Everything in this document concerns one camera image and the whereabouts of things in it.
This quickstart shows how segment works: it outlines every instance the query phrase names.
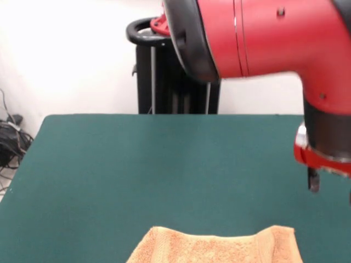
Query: towel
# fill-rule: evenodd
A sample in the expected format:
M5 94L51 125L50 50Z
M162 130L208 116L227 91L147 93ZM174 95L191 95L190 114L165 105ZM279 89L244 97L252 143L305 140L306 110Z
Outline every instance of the towel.
M295 230L272 226L243 237L195 236L153 227L127 263L302 263Z

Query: orange towel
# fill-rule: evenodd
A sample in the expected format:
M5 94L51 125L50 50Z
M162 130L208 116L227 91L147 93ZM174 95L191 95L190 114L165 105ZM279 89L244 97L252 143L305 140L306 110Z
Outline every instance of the orange towel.
M153 227L127 263L302 263L290 227L272 226L244 237L194 236Z

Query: black handle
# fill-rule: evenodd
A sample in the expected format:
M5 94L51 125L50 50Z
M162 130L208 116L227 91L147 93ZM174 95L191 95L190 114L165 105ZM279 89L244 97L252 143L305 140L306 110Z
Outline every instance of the black handle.
M127 38L136 45L147 47L165 47L172 45L170 37L162 36L151 30L140 32L143 29L150 28L150 21L153 18L145 18L134 21L127 26Z

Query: green table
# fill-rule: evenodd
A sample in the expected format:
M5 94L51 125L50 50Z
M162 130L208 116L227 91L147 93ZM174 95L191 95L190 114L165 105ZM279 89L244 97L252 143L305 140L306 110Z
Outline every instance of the green table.
M346 179L307 190L301 116L48 117L0 203L0 262L125 262L152 226L291 226L304 262L351 261Z

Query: black cable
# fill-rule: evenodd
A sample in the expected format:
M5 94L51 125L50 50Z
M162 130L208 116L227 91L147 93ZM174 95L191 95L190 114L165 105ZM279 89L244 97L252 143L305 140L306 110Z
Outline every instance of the black cable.
M0 177L12 180L11 177L2 174L3 169L17 169L34 139L16 125L16 119L7 109L5 92L1 88L0 93L2 93L3 107L8 115L6 121L0 120ZM5 195L7 188L0 181L0 196Z

